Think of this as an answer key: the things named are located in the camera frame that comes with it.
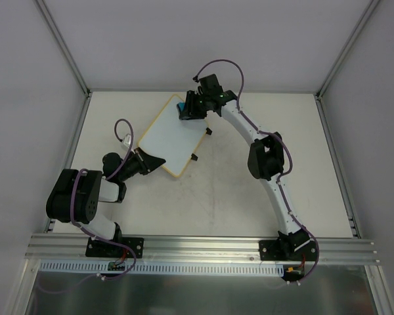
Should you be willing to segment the blue bone shaped eraser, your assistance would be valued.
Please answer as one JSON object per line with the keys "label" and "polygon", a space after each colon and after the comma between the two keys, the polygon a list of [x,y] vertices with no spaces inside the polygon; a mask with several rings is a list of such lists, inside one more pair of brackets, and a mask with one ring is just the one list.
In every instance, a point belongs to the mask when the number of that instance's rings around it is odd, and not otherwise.
{"label": "blue bone shaped eraser", "polygon": [[179,113],[183,112],[184,108],[185,108],[185,103],[184,102],[179,102],[177,104],[177,110],[178,110]]}

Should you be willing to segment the yellow framed whiteboard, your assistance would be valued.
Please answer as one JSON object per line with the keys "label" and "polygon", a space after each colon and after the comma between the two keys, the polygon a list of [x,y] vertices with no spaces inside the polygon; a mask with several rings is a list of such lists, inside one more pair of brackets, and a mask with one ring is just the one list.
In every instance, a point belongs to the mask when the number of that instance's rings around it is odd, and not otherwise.
{"label": "yellow framed whiteboard", "polygon": [[209,127],[206,120],[180,120],[177,105],[184,100],[173,94],[138,140],[146,154],[162,158],[162,167],[173,177],[180,177]]}

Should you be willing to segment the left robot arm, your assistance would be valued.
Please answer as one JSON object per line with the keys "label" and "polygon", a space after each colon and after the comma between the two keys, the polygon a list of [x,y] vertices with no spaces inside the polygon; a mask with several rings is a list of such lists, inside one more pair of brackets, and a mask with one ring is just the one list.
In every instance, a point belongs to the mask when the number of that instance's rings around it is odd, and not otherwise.
{"label": "left robot arm", "polygon": [[46,202],[46,214],[101,241],[101,248],[108,255],[119,255],[124,248],[121,228],[98,212],[99,203],[121,203],[127,179],[136,174],[147,175],[165,162],[164,158],[136,148],[125,158],[115,152],[106,154],[101,171],[63,169]]}

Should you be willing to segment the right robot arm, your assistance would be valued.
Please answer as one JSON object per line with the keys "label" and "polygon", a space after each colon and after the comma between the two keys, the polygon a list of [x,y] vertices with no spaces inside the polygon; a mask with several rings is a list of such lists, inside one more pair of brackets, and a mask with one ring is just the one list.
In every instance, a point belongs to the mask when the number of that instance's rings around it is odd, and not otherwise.
{"label": "right robot arm", "polygon": [[318,259],[318,243],[292,210],[284,184],[288,174],[284,169],[291,162],[290,153],[280,133],[263,131],[246,115],[239,96],[226,91],[217,76],[194,77],[196,91],[188,91],[183,105],[179,105],[179,119],[203,119],[208,112],[215,112],[229,122],[248,143],[250,149],[247,166],[253,178],[266,190],[278,221],[278,237],[274,241],[259,242],[259,254],[263,261],[315,261]]}

